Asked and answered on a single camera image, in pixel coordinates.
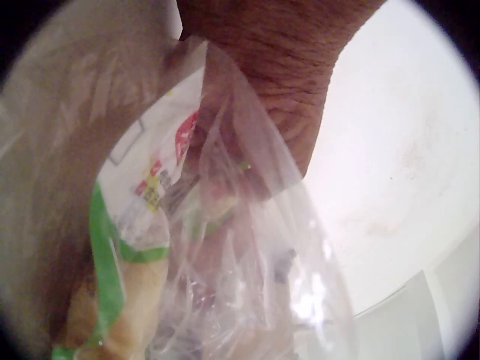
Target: printed label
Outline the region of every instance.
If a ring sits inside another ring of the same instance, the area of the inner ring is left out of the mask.
[[[190,139],[193,135],[193,129],[197,123],[198,111],[190,115],[177,130],[175,134],[175,154],[177,155],[177,165],[180,163],[183,154],[187,151]]]

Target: white wall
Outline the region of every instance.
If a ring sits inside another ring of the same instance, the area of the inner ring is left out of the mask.
[[[335,66],[305,183],[355,313],[479,222],[479,92],[440,29],[389,0]]]

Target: packaged food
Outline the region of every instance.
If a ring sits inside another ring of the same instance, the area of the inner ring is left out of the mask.
[[[52,358],[294,360],[313,342],[310,359],[348,359],[348,299],[295,162],[232,60],[190,41],[197,70],[97,177],[95,277]]]

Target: red label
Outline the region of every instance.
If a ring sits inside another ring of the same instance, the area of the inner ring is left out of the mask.
[[[155,176],[161,167],[162,163],[160,162],[160,160],[157,160],[150,169],[150,175]]]
[[[188,149],[188,144],[192,138],[193,129],[197,123],[198,111],[190,115],[183,123],[180,125],[177,133],[175,134],[175,154],[177,156],[177,164],[180,162],[185,151]]]
[[[140,185],[137,186],[136,190],[135,190],[135,194],[137,194],[138,196],[142,195],[142,193],[144,192],[144,190],[146,189],[147,187],[147,183],[145,180],[143,180]]]

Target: plastic bag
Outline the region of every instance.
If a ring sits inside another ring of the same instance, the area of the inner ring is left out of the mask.
[[[206,53],[204,143],[163,199],[170,264],[147,358],[352,358],[346,292],[296,164],[235,64]]]

